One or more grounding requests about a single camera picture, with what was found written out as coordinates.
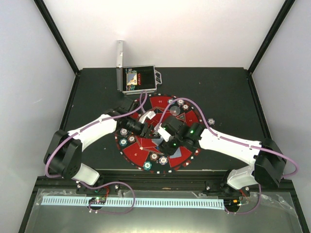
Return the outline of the brown chip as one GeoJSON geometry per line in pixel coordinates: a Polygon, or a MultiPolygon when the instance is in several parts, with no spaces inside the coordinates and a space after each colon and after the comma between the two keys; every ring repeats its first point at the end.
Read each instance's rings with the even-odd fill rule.
{"type": "Polygon", "coordinates": [[[128,141],[129,141],[130,143],[134,143],[134,142],[136,141],[135,136],[133,136],[133,135],[129,136],[129,137],[128,137],[128,141]]]}
{"type": "Polygon", "coordinates": [[[157,160],[158,160],[158,154],[152,153],[152,154],[150,155],[150,160],[151,160],[151,161],[157,161],[157,160]]]}
{"type": "Polygon", "coordinates": [[[183,108],[183,110],[184,110],[184,111],[186,111],[186,110],[188,110],[188,109],[189,109],[189,105],[184,104],[184,105],[182,106],[182,108],[183,108]]]}

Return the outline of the grey card deck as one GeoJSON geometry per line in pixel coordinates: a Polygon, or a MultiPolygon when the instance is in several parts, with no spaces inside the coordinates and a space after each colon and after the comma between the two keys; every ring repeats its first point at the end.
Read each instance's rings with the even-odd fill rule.
{"type": "Polygon", "coordinates": [[[158,147],[163,141],[163,138],[160,137],[160,138],[153,138],[152,139],[152,142],[158,147]]]}

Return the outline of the black triangular token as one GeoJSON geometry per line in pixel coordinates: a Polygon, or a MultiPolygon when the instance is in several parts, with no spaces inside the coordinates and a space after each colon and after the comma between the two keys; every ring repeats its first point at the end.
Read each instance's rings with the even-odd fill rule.
{"type": "Polygon", "coordinates": [[[185,113],[182,113],[182,114],[176,116],[176,118],[177,118],[178,120],[181,120],[181,121],[183,121],[183,122],[186,122],[186,114],[185,114],[185,113]]]}

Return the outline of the blue card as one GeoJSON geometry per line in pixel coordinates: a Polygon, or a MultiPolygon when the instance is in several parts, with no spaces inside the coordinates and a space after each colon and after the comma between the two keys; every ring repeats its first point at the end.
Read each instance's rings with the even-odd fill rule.
{"type": "Polygon", "coordinates": [[[181,156],[182,156],[182,153],[179,147],[173,155],[170,155],[170,159],[180,158],[181,156]]]}

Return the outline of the blue white chips seat seven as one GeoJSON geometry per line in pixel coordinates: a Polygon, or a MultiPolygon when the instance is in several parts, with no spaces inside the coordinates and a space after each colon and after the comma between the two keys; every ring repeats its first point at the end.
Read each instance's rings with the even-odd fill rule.
{"type": "Polygon", "coordinates": [[[120,134],[121,134],[122,136],[127,136],[127,135],[129,134],[129,131],[128,131],[127,129],[122,128],[122,129],[120,130],[120,134]]]}

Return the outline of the clear round dealer puck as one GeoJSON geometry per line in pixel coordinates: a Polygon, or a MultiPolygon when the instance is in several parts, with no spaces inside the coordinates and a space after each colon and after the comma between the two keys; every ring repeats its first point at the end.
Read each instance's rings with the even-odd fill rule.
{"type": "Polygon", "coordinates": [[[181,109],[179,106],[171,106],[169,112],[173,116],[178,116],[181,112],[181,109]]]}

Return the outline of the purple white chip stack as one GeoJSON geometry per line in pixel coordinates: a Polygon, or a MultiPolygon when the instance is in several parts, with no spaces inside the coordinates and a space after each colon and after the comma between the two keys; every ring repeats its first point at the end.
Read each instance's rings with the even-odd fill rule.
{"type": "Polygon", "coordinates": [[[207,120],[207,122],[208,122],[209,125],[214,125],[215,124],[215,120],[213,118],[209,118],[207,120]]]}

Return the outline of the blue white chip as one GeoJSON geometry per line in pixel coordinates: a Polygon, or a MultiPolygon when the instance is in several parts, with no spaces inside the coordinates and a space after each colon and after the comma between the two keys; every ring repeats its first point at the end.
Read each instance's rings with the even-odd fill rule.
{"type": "Polygon", "coordinates": [[[167,158],[167,157],[161,156],[161,157],[159,158],[159,163],[160,163],[161,165],[165,165],[165,164],[167,164],[167,162],[168,162],[168,158],[167,158]]]}

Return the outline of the blue white chips seat one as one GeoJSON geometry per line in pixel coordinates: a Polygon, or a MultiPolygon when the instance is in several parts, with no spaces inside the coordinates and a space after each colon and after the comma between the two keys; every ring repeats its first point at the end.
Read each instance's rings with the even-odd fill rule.
{"type": "Polygon", "coordinates": [[[176,101],[176,103],[179,105],[179,106],[183,106],[184,105],[184,100],[183,99],[178,99],[176,101]]]}

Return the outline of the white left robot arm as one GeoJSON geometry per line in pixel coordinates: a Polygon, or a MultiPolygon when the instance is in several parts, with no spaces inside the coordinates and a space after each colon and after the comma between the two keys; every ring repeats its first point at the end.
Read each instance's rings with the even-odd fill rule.
{"type": "Polygon", "coordinates": [[[83,151],[98,139],[117,130],[127,130],[140,137],[149,137],[151,128],[145,122],[156,116],[146,111],[137,120],[130,116],[141,110],[143,104],[130,102],[128,106],[109,109],[94,121],[71,131],[58,130],[54,133],[44,158],[45,175],[48,178],[73,179],[87,184],[94,194],[101,193],[104,181],[95,169],[82,163],[83,151]]]}

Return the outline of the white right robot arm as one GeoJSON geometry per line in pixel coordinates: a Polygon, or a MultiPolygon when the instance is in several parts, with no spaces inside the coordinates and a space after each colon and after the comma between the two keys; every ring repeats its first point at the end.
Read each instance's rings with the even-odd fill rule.
{"type": "Polygon", "coordinates": [[[174,116],[155,127],[162,141],[161,152],[174,156],[181,147],[189,150],[212,150],[238,159],[246,164],[239,169],[228,170],[216,191],[224,196],[235,196],[244,187],[259,184],[278,188],[287,160],[280,156],[280,149],[271,139],[264,142],[249,141],[230,136],[203,124],[187,125],[174,116]]]}

